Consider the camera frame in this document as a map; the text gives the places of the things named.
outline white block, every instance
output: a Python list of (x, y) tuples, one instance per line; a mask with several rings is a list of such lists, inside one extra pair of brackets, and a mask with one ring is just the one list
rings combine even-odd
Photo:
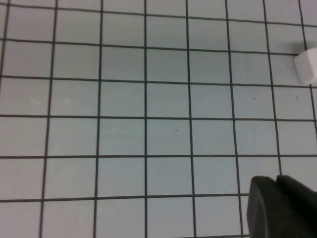
[(294, 63), (302, 85), (317, 83), (317, 48), (302, 52)]

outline black plastic part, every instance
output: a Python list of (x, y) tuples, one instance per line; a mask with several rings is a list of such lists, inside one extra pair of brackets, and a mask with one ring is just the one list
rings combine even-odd
[(294, 181), (285, 176), (278, 182), (253, 177), (247, 210), (250, 238), (317, 238), (317, 223), (307, 219), (317, 214), (317, 197)]

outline white surface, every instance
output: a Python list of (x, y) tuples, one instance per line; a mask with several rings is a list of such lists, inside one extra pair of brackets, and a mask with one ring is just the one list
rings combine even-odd
[(0, 2), (0, 237), (37, 237), (41, 205), (43, 238), (92, 238), (95, 215), (96, 238), (193, 238), (194, 214), (238, 237), (252, 176), (317, 190), (299, 1), (11, 0), (5, 41)]
[(294, 58), (294, 63), (303, 85), (309, 85), (317, 82), (317, 48), (302, 52)]

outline grid line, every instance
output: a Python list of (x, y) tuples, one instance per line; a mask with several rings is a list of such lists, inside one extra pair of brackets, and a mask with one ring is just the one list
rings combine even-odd
[(263, 10), (264, 10), (264, 21), (265, 21), (265, 35), (266, 35), (266, 45), (267, 45), (267, 52), (268, 52), (268, 68), (269, 68), (269, 76), (271, 82), (271, 94), (272, 94), (272, 106), (273, 106), (273, 116), (274, 116), (274, 126), (275, 126), (275, 136), (276, 136), (276, 150), (277, 150), (277, 158), (278, 158), (278, 169), (279, 174), (282, 175), (282, 163), (279, 151), (279, 137), (278, 137), (278, 127), (277, 127), (277, 120), (276, 120), (276, 107), (275, 107), (275, 96), (274, 96), (274, 87), (273, 87), (273, 73), (272, 73), (272, 64), (271, 64), (271, 56), (269, 55), (269, 40), (268, 40), (268, 28), (266, 22), (266, 7), (265, 7), (265, 0), (263, 0)]
[[(47, 116), (47, 115), (19, 115), (19, 114), (2, 114), (0, 118), (63, 118), (63, 119), (152, 119), (152, 120), (227, 120), (232, 118), (170, 118), (170, 117), (121, 117), (121, 116)], [(267, 118), (235, 118), (240, 121), (291, 121), (291, 122), (314, 122), (313, 119), (267, 119)]]
[[(42, 79), (49, 80), (50, 77), (38, 77), (38, 76), (13, 76), (13, 75), (3, 75), (2, 78), (12, 78), (12, 79)], [(99, 79), (89, 79), (89, 78), (60, 78), (53, 77), (53, 80), (64, 80), (64, 81), (88, 81), (88, 82), (99, 82)], [(117, 82), (117, 83), (144, 83), (143, 80), (123, 80), (123, 79), (102, 79), (101, 82)], [(271, 84), (245, 84), (245, 83), (205, 83), (205, 82), (172, 82), (172, 81), (149, 81), (147, 83), (154, 84), (179, 84), (179, 85), (212, 85), (212, 86), (243, 86), (243, 87), (271, 87)], [(299, 86), (299, 85), (273, 85), (276, 88), (310, 88), (310, 86)]]
[[(51, 155), (46, 156), (48, 159), (73, 159), (73, 158), (143, 158), (144, 155)], [(190, 158), (191, 155), (147, 155), (148, 158), (169, 158), (169, 157), (176, 157), (176, 158)], [(228, 158), (228, 157), (235, 157), (235, 155), (218, 155), (218, 154), (210, 154), (210, 155), (193, 155), (193, 157), (197, 158), (206, 158), (206, 157), (222, 157), (222, 158)], [(278, 155), (245, 155), (245, 154), (238, 154), (238, 157), (255, 157), (255, 158), (261, 158), (261, 157), (278, 157)], [(317, 157), (317, 154), (284, 154), (280, 155), (280, 157)], [(43, 159), (44, 156), (0, 156), (0, 159)]]
[(177, 194), (177, 195), (131, 195), (131, 196), (106, 196), (106, 197), (67, 197), (67, 198), (39, 198), (39, 199), (0, 199), (0, 203), (10, 202), (61, 202), (61, 201), (94, 201), (116, 199), (151, 199), (151, 198), (184, 198), (184, 197), (238, 197), (238, 193), (206, 193), (206, 194)]
[(1, 81), (2, 81), (2, 72), (3, 72), (3, 65), (4, 65), (4, 52), (5, 52), (5, 43), (7, 41), (6, 35), (8, 32), (8, 22), (9, 22), (9, 5), (6, 8), (5, 12), (5, 20), (4, 20), (4, 28), (3, 28), (3, 38), (2, 40), (2, 52), (1, 52), (1, 65), (0, 65), (0, 92), (1, 92)]
[[(147, 13), (147, 0), (144, 0)], [(144, 16), (144, 238), (148, 237), (148, 70), (147, 70), (147, 18)]]
[[(35, 9), (52, 9), (54, 7), (51, 6), (35, 6), (35, 5), (22, 5), (16, 3), (4, 3), (0, 2), (0, 5), (9, 5), (13, 7), (19, 8), (35, 8)], [(167, 17), (167, 18), (182, 18), (182, 19), (197, 19), (197, 20), (212, 20), (212, 21), (226, 21), (227, 18), (213, 18), (213, 17), (198, 17), (198, 16), (180, 16), (180, 15), (165, 15), (165, 14), (148, 14), (148, 13), (136, 13), (136, 12), (120, 12), (120, 11), (107, 11), (107, 10), (95, 10), (95, 9), (84, 9), (84, 8), (75, 8), (75, 7), (58, 7), (57, 10), (68, 10), (68, 11), (83, 11), (83, 12), (94, 12), (94, 13), (108, 13), (108, 14), (117, 14), (117, 15), (136, 15), (136, 16), (152, 16), (152, 17)], [(264, 24), (264, 21), (257, 21), (257, 20), (248, 20), (248, 19), (234, 19), (228, 18), (229, 21), (235, 22), (249, 22), (249, 23), (259, 23)], [(289, 25), (289, 26), (302, 26), (299, 23), (288, 23), (288, 22), (276, 22), (276, 21), (268, 21), (268, 24), (272, 25)], [(305, 27), (315, 27), (317, 25), (311, 24), (303, 24)]]
[(237, 172), (239, 219), (240, 219), (240, 231), (241, 231), (241, 235), (243, 235), (242, 206), (241, 206), (241, 195), (240, 195), (239, 157), (238, 157), (236, 122), (235, 122), (235, 113), (234, 113), (234, 96), (233, 96), (233, 86), (232, 86), (232, 67), (231, 67), (231, 53), (230, 53), (230, 28), (229, 28), (229, 20), (228, 20), (229, 16), (228, 16), (228, 1), (227, 0), (225, 0), (225, 11), (226, 11), (226, 17), (227, 17), (227, 41), (228, 41), (228, 50), (229, 50), (228, 57), (229, 57), (232, 127), (233, 127), (233, 142), (234, 142), (234, 152), (235, 152), (235, 161), (236, 161), (236, 172)]
[[(39, 44), (53, 44), (52, 41), (43, 41), (43, 40), (23, 40), (23, 39), (13, 39), (6, 38), (6, 41), (10, 42), (21, 42), (21, 43), (39, 43)], [(64, 42), (64, 41), (55, 41), (57, 45), (77, 45), (77, 46), (94, 46), (99, 47), (100, 44), (94, 43), (78, 43), (78, 42)], [(129, 48), (129, 49), (147, 49), (147, 50), (170, 50), (170, 51), (187, 51), (187, 48), (172, 48), (172, 47), (150, 47), (150, 46), (131, 46), (131, 45), (114, 45), (114, 44), (102, 44), (103, 47), (112, 47), (112, 48)], [(240, 53), (240, 54), (262, 54), (267, 55), (268, 52), (262, 51), (237, 51), (237, 50), (210, 50), (210, 49), (195, 49), (190, 48), (189, 51), (194, 52), (213, 52), (213, 53)], [(271, 55), (278, 56), (297, 56), (297, 54), (293, 53), (279, 53), (279, 52), (270, 52)]]
[[(302, 7), (301, 7), (301, 1), (298, 0), (298, 7), (299, 12), (301, 16), (301, 25), (302, 25), (302, 31), (303, 31), (303, 39), (304, 39), (304, 49), (307, 50), (307, 42), (306, 42), (306, 36), (305, 36), (305, 28), (304, 28), (304, 20), (303, 20), (303, 13), (302, 13)], [(314, 102), (314, 94), (313, 94), (313, 86), (310, 84), (310, 93), (311, 93), (311, 101), (312, 101), (312, 110), (313, 110), (313, 117), (314, 117), (314, 124), (315, 124), (315, 132), (316, 132), (316, 139), (317, 139), (317, 123), (316, 123), (316, 111), (315, 111), (315, 102)]]
[[(101, 11), (104, 8), (104, 1), (100, 0)], [(98, 116), (97, 116), (97, 142), (96, 142), (96, 170), (95, 170), (95, 199), (94, 199), (94, 221), (93, 238), (96, 238), (97, 229), (97, 197), (98, 197), (98, 172), (99, 172), (99, 146), (100, 146), (100, 111), (101, 111), (101, 78), (102, 78), (102, 59), (103, 59), (103, 14), (100, 14), (99, 29), (99, 68), (98, 68)]]
[(188, 80), (188, 113), (189, 113), (189, 136), (190, 136), (190, 165), (191, 165), (191, 182), (192, 182), (192, 206), (193, 206), (193, 232), (197, 237), (196, 230), (196, 203), (195, 203), (195, 177), (194, 177), (194, 149), (193, 149), (193, 123), (192, 123), (192, 97), (191, 97), (191, 78), (190, 78), (190, 51), (189, 51), (189, 23), (188, 23), (188, 0), (185, 0), (186, 11), (186, 53), (187, 53), (187, 80)]
[[(50, 115), (51, 115), (52, 88), (53, 88), (53, 70), (54, 70), (54, 56), (55, 56), (58, 0), (55, 0), (54, 3), (55, 3), (55, 10), (54, 10), (54, 25), (53, 25), (53, 43), (52, 43), (52, 53), (51, 53), (50, 85), (49, 85), (49, 99), (48, 99), (48, 113), (47, 113), (48, 117), (46, 122), (47, 124), (46, 124), (46, 137), (45, 137), (45, 154), (44, 154), (43, 178), (42, 178), (42, 199), (44, 199), (45, 197), (47, 155), (49, 151)], [(43, 236), (43, 220), (44, 220), (44, 201), (41, 201), (39, 238)]]

